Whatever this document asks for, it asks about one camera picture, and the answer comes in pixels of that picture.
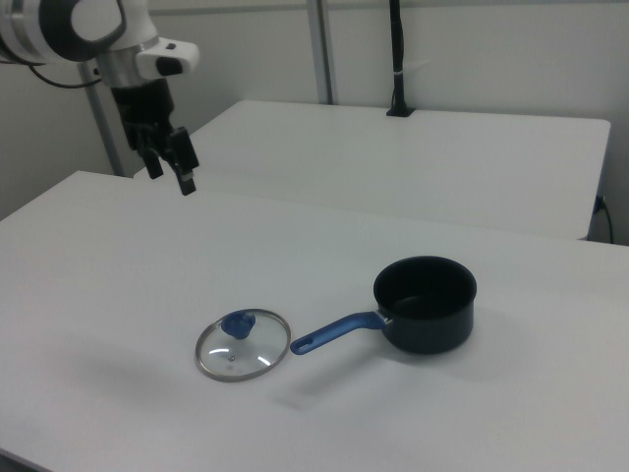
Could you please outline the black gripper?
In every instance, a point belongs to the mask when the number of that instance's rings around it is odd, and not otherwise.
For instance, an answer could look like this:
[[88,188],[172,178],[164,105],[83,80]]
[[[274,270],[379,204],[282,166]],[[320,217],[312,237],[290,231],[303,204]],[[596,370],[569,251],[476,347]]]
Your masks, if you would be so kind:
[[113,88],[125,136],[130,149],[143,149],[143,162],[151,180],[163,175],[159,153],[176,175],[181,193],[187,196],[196,190],[194,169],[199,161],[184,127],[173,129],[169,119],[174,110],[165,79],[149,81],[133,88]]

